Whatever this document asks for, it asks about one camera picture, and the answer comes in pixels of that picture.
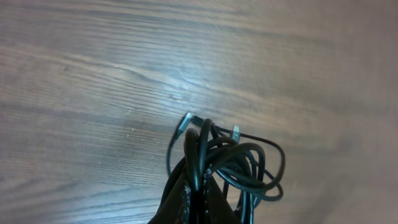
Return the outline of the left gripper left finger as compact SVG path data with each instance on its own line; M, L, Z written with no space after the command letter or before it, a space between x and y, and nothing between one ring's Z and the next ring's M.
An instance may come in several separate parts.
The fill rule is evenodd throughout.
M158 211L149 224L189 223L191 193L186 171L176 166L167 181Z

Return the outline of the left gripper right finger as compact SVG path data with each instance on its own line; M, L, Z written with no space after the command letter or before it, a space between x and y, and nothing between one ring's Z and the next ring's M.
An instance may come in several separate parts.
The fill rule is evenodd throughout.
M206 179L203 186L204 223L209 224L241 224L229 203L225 199L213 177Z

